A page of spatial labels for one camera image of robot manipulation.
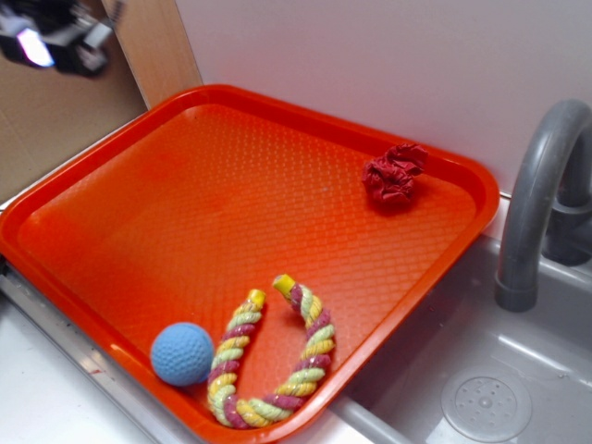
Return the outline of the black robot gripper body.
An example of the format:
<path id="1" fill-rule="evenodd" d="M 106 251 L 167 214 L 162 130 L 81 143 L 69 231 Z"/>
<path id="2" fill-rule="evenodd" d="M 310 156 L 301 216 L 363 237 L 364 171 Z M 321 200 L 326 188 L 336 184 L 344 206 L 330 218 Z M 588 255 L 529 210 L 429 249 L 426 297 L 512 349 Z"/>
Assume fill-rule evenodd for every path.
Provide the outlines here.
<path id="1" fill-rule="evenodd" d="M 109 57 L 115 14 L 95 18 L 82 1 L 3 1 L 1 55 L 30 68 L 98 77 Z"/>

